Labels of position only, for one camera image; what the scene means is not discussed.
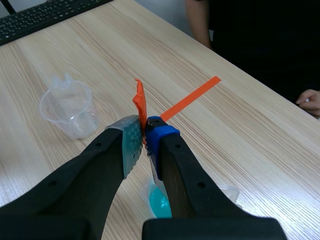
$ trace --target black keyboard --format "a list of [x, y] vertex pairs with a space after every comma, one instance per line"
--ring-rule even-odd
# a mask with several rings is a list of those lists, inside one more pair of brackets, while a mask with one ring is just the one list
[[0, 18], [0, 46], [112, 0], [53, 0]]

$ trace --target wood grain tabletop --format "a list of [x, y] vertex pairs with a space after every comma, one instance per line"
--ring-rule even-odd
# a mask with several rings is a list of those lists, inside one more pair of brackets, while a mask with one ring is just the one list
[[[72, 140], [41, 118], [53, 76], [86, 82], [97, 131]], [[109, 4], [0, 47], [0, 205], [80, 154], [105, 126], [131, 114], [142, 80], [148, 115], [160, 115], [213, 76], [221, 82], [168, 121], [217, 184], [271, 216], [288, 239], [320, 239], [320, 121], [133, 0]], [[141, 239], [151, 215], [141, 190], [145, 153], [120, 186], [102, 239]]]

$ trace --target orange tape strip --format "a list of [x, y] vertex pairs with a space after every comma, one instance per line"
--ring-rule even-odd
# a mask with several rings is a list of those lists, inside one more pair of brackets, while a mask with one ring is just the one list
[[163, 121], [168, 121], [170, 118], [172, 118], [174, 115], [179, 113], [182, 109], [187, 107], [189, 104], [191, 104], [194, 100], [199, 98], [201, 95], [203, 95], [205, 92], [210, 90], [212, 87], [214, 87], [216, 84], [218, 84], [221, 81], [220, 78], [217, 76], [214, 76], [209, 81], [205, 82], [202, 86], [194, 90], [192, 93], [190, 93], [188, 96], [186, 96], [184, 99], [179, 101], [176, 105], [173, 105], [171, 108], [169, 108], [167, 111], [161, 114], [161, 118]]

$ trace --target orange paper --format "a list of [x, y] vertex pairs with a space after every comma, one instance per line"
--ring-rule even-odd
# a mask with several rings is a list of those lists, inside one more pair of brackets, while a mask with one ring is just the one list
[[165, 122], [168, 121], [170, 118], [172, 118], [174, 115], [179, 113], [182, 109], [187, 107], [189, 104], [191, 104], [193, 101], [195, 101], [201, 95], [203, 95], [206, 91], [208, 91], [209, 89], [214, 87], [220, 81], [221, 81], [220, 78], [218, 78], [217, 76], [214, 76], [209, 81], [205, 82], [199, 88], [197, 88], [192, 93], [190, 93], [188, 96], [186, 96], [184, 99], [179, 101], [177, 104], [173, 105], [167, 111], [162, 113], [160, 115], [160, 117], [162, 118], [163, 121], [165, 121]]
[[147, 124], [147, 104], [144, 91], [144, 85], [139, 79], [135, 79], [138, 83], [136, 85], [136, 95], [132, 99], [139, 113], [140, 125], [142, 127], [143, 133], [145, 132]]

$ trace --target finger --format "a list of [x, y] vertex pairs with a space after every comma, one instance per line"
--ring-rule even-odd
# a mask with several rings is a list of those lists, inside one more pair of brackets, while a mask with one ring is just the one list
[[306, 90], [303, 93], [301, 93], [301, 95], [299, 96], [298, 100], [295, 102], [296, 104], [301, 104], [303, 102], [306, 101], [306, 99], [309, 99], [310, 97], [312, 97], [313, 95], [318, 94], [318, 92], [316, 90]]
[[306, 111], [308, 114], [312, 115], [316, 119], [320, 118], [320, 111]]
[[299, 107], [305, 111], [319, 111], [319, 103], [316, 101], [302, 102]]

